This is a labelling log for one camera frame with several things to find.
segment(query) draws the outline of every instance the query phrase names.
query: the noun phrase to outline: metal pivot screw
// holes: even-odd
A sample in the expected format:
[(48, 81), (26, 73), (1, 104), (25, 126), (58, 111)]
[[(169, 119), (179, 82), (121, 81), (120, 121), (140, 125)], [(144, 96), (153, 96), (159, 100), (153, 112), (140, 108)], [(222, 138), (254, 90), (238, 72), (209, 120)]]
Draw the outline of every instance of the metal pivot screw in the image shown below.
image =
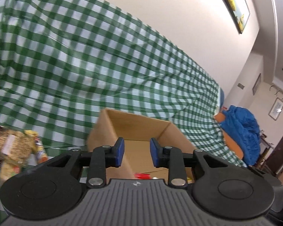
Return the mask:
[(103, 179), (99, 178), (99, 177), (93, 177), (91, 179), (89, 179), (89, 184), (90, 185), (101, 185), (104, 181)]
[(172, 146), (165, 146), (163, 148), (163, 153), (164, 154), (169, 154), (171, 152)]
[(181, 178), (175, 178), (172, 179), (171, 184), (174, 186), (184, 186), (186, 184), (186, 181)]

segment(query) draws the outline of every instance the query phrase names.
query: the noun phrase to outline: orange object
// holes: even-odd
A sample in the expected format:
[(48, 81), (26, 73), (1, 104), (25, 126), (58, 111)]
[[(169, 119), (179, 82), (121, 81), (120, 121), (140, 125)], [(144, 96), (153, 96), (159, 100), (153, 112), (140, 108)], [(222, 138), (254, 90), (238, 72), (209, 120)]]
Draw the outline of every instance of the orange object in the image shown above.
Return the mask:
[[(215, 115), (215, 120), (220, 123), (225, 120), (225, 115), (222, 112), (219, 112), (217, 115)], [(244, 154), (240, 146), (224, 130), (222, 130), (222, 133), (226, 146), (231, 151), (235, 152), (236, 156), (238, 156), (238, 158), (242, 160)]]
[(215, 120), (220, 123), (225, 120), (225, 115), (222, 112), (219, 112), (217, 115), (214, 116)]

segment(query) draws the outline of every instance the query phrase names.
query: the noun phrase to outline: ridged gray surface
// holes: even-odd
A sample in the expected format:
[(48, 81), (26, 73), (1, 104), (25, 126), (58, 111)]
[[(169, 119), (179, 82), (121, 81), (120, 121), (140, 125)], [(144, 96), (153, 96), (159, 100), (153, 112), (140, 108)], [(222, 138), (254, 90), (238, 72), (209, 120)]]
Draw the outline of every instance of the ridged gray surface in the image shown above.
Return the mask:
[(283, 209), (283, 186), (273, 187), (275, 192), (275, 200), (272, 204), (272, 210), (275, 212), (280, 212)]
[(1, 226), (271, 226), (265, 218), (233, 222), (199, 209), (186, 191), (172, 189), (163, 180), (113, 179), (103, 189), (90, 189), (67, 214), (46, 221), (8, 217)]

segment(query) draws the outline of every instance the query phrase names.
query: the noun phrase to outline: red object in box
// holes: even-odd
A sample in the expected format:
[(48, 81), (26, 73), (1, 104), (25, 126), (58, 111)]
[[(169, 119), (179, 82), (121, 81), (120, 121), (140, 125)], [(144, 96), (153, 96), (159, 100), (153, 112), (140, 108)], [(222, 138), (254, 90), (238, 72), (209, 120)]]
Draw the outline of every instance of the red object in box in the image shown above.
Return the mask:
[(135, 173), (134, 176), (136, 179), (151, 179), (150, 174), (145, 173)]

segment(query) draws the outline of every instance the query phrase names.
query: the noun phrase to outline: dark wooden cabinet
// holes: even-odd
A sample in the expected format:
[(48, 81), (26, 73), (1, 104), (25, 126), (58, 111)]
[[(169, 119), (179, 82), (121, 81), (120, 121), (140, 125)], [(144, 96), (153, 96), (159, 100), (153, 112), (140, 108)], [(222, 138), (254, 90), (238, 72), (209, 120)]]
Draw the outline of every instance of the dark wooden cabinet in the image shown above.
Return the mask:
[(277, 170), (283, 164), (283, 137), (281, 138), (279, 144), (275, 148), (275, 151), (270, 155), (270, 157), (266, 161), (266, 165), (269, 169), (276, 173)]

